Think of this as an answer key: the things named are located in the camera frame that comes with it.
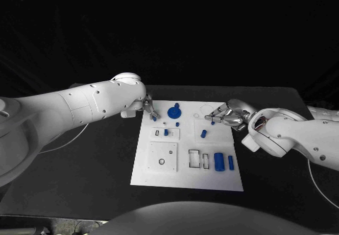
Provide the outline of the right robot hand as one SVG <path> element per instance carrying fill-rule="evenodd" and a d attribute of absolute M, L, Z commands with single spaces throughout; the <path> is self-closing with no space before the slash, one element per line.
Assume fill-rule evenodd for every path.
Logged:
<path fill-rule="evenodd" d="M 238 99 L 230 99 L 204 118 L 240 132 L 247 128 L 257 113 L 258 109 L 253 105 Z"/>

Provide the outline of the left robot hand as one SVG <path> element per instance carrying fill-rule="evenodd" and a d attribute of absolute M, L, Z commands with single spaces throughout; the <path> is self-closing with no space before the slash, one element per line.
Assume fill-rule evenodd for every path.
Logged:
<path fill-rule="evenodd" d="M 146 97 L 143 99 L 143 109 L 152 115 L 153 118 L 160 118 L 160 115 L 156 112 L 156 109 L 153 107 L 153 99 L 149 94 L 146 95 Z"/>

